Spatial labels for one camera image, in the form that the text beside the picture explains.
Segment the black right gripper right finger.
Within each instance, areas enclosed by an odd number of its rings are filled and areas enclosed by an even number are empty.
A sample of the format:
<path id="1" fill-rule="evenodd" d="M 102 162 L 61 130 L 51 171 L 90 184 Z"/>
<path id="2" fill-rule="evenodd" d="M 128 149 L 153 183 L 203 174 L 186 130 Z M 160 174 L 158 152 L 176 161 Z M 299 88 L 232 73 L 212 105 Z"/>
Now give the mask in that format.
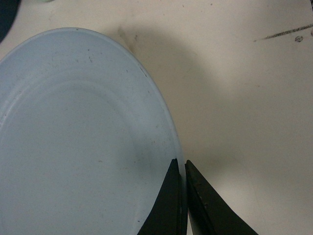
<path id="1" fill-rule="evenodd" d="M 188 160 L 185 164 L 189 218 L 194 235 L 257 234 Z"/>

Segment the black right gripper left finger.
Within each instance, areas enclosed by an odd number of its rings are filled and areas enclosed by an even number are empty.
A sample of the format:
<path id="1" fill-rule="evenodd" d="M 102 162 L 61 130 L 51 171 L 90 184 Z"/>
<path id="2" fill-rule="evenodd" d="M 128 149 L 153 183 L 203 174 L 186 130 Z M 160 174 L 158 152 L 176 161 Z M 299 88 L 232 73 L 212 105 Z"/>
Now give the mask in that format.
<path id="1" fill-rule="evenodd" d="M 182 183 L 178 161 L 172 159 L 139 235 L 180 235 L 182 224 Z"/>

